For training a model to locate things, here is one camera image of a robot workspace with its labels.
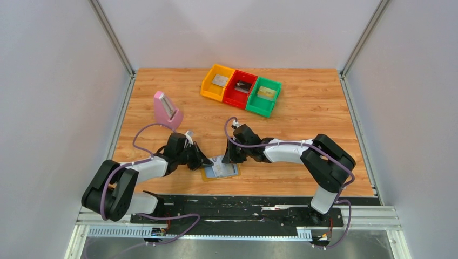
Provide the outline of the yellow leather card holder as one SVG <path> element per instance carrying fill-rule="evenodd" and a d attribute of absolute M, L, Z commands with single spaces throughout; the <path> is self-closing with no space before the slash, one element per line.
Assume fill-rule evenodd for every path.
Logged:
<path fill-rule="evenodd" d="M 239 176 L 241 171 L 238 164 L 223 163 L 223 156 L 210 158 L 213 165 L 201 169 L 203 181 L 221 180 Z"/>

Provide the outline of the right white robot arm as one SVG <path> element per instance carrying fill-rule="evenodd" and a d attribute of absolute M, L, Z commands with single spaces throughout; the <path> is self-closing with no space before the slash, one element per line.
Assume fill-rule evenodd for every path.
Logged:
<path fill-rule="evenodd" d="M 325 134 L 301 141 L 260 138 L 247 125 L 234 125 L 227 140 L 223 163 L 243 163 L 248 157 L 256 162 L 290 162 L 304 165 L 318 188 L 311 208 L 327 214 L 344 186 L 354 180 L 356 162 L 336 142 Z"/>

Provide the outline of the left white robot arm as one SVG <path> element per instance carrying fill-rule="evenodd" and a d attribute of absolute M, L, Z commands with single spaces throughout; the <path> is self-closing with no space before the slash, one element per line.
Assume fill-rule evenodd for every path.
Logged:
<path fill-rule="evenodd" d="M 213 162 L 188 133 L 173 132 L 151 158 L 126 163 L 105 160 L 85 190 L 82 206 L 111 221 L 126 214 L 153 214 L 163 202 L 151 192 L 136 193 L 136 185 L 170 175 L 180 165 L 194 171 Z"/>

